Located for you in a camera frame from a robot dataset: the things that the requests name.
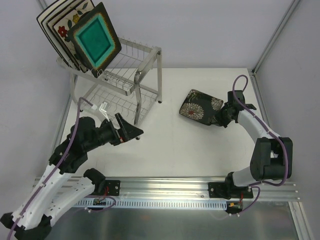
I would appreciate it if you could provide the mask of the steel two-tier dish rack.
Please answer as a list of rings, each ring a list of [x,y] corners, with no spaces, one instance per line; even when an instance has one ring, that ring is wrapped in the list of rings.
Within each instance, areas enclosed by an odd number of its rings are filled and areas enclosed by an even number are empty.
[[[116,113],[130,124],[139,127],[154,103],[162,103],[162,49],[129,39],[120,38],[121,51],[103,71],[94,76],[67,65],[61,57],[57,63],[70,74],[70,96],[75,104],[77,80],[86,80],[92,86],[83,95],[81,110],[99,119],[103,116],[92,109],[91,104],[107,103],[106,114],[116,125]]]

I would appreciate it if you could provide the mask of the left aluminium frame post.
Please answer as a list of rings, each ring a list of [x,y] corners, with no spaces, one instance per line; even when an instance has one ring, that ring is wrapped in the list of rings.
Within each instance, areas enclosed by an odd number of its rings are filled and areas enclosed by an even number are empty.
[[[39,5],[41,11],[46,10],[49,6],[46,0],[36,0],[36,2]]]

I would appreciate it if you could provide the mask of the aluminium frame post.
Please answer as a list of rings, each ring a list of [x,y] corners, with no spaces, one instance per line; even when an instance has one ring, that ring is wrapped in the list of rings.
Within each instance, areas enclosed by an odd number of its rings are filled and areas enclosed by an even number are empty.
[[[39,5],[41,11],[46,10],[49,6],[46,0],[36,0],[36,2]]]
[[[275,43],[279,39],[281,33],[285,29],[287,23],[290,21],[290,19],[292,18],[293,14],[297,10],[297,8],[301,2],[302,2],[301,0],[292,0],[291,1],[289,7],[285,11],[283,17],[281,18],[279,24],[277,25],[271,38],[269,39],[267,45],[265,46],[262,54],[260,55],[257,63],[255,64],[255,67],[252,69],[253,76],[256,76],[256,74],[258,73],[260,67],[263,65],[263,63],[267,59],[270,51],[272,50],[273,46],[275,45]]]

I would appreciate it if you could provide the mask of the right aluminium frame post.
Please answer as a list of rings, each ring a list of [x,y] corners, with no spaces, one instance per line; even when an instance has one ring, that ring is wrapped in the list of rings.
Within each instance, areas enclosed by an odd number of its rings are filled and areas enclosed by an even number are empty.
[[[297,10],[297,8],[301,2],[302,2],[301,0],[292,0],[291,1],[289,7],[285,11],[283,17],[281,18],[279,24],[277,25],[271,38],[269,39],[267,45],[265,46],[262,54],[260,55],[257,63],[255,64],[255,67],[252,69],[253,76],[256,76],[256,74],[258,73],[260,67],[263,65],[263,63],[267,59],[270,51],[272,50],[273,46],[275,45],[275,43],[279,39],[281,33],[285,29],[287,23],[290,21],[290,19],[292,18],[293,14]]]

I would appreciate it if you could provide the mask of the cream floral square plate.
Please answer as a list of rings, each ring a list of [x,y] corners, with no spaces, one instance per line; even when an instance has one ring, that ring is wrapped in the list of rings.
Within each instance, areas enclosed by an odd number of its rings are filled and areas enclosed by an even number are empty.
[[[68,31],[74,27],[81,17],[90,12],[95,7],[91,0],[67,0],[62,11],[53,19],[52,30],[56,33],[58,40],[66,51],[69,59],[73,62],[71,65],[82,72],[88,69],[80,61],[74,44],[72,43]]]
[[[53,19],[58,16],[58,14],[62,11],[62,8],[66,6],[66,4],[67,0],[56,0],[37,17],[37,21],[42,31],[46,35],[47,39],[49,40],[53,48],[56,50],[58,55],[62,58],[62,60],[69,67],[79,70],[76,67],[72,67],[71,64],[73,64],[73,62],[67,55],[65,49],[63,48],[61,42],[58,39],[57,34],[52,29]]]

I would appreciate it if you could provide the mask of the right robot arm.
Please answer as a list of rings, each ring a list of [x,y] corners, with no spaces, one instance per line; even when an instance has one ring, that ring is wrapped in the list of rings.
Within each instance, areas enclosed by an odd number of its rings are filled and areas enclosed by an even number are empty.
[[[261,183],[277,187],[292,176],[293,141],[271,130],[257,116],[256,107],[246,103],[242,90],[228,92],[227,102],[216,117],[223,127],[232,121],[240,124],[255,146],[248,167],[230,172],[223,182],[208,183],[210,198],[251,199],[252,187]]]

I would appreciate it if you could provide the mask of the round cream plate brown rim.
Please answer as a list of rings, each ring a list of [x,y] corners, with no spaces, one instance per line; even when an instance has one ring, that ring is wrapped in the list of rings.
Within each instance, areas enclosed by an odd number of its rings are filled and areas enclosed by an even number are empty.
[[[84,70],[82,70],[82,72],[86,72],[88,70],[88,63],[85,59],[85,57],[82,54],[82,51],[80,50],[80,46],[78,43],[76,43],[76,39],[74,37],[74,29],[79,25],[79,22],[85,18],[85,16],[88,14],[88,12],[84,13],[83,15],[81,15],[78,18],[78,22],[75,23],[72,27],[71,27],[71,33],[69,34],[69,36],[71,36],[71,42],[73,44],[74,47],[74,51],[75,51],[75,58],[80,62],[80,65],[82,65],[82,67],[84,68]]]

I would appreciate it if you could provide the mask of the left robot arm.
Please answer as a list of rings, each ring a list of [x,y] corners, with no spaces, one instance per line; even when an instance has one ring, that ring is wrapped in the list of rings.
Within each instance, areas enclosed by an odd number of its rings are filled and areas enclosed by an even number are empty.
[[[8,239],[44,240],[56,222],[78,201],[89,195],[108,196],[106,177],[95,168],[86,170],[83,177],[60,197],[56,194],[88,160],[88,152],[105,144],[118,146],[144,133],[124,120],[120,113],[115,117],[119,128],[107,119],[99,127],[91,117],[76,119],[66,140],[55,148],[29,199],[17,210],[4,213],[0,218],[10,230]]]

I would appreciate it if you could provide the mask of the black dahlia square plate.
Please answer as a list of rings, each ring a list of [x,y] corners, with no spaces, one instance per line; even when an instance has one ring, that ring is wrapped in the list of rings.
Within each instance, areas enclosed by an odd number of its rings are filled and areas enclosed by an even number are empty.
[[[224,101],[196,89],[192,89],[183,101],[179,114],[210,126],[210,120],[222,108]]]

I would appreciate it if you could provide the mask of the aluminium mounting rail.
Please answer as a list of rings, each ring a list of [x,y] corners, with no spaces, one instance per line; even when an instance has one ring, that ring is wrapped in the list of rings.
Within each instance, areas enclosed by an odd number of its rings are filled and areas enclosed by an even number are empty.
[[[108,177],[120,181],[121,199],[208,200],[209,183],[223,182],[224,177]],[[300,202],[302,197],[294,182],[276,187],[261,184],[263,202]]]

